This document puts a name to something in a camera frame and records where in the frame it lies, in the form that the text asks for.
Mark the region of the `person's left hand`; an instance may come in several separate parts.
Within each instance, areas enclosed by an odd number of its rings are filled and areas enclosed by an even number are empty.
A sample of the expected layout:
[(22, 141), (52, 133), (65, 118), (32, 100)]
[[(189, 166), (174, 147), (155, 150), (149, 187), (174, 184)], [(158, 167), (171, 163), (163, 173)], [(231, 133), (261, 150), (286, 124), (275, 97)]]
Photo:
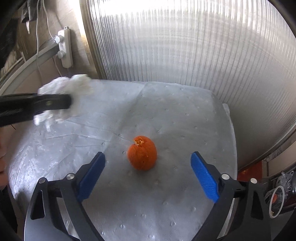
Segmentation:
[(0, 147), (1, 147), (1, 152), (0, 152), (0, 156), (1, 156), (1, 159), (0, 159), (0, 188), (1, 188), (1, 190), (3, 190), (9, 182), (9, 178), (6, 173), (6, 160), (5, 160), (7, 147), (6, 147), (5, 141), (2, 138), (1, 138)]

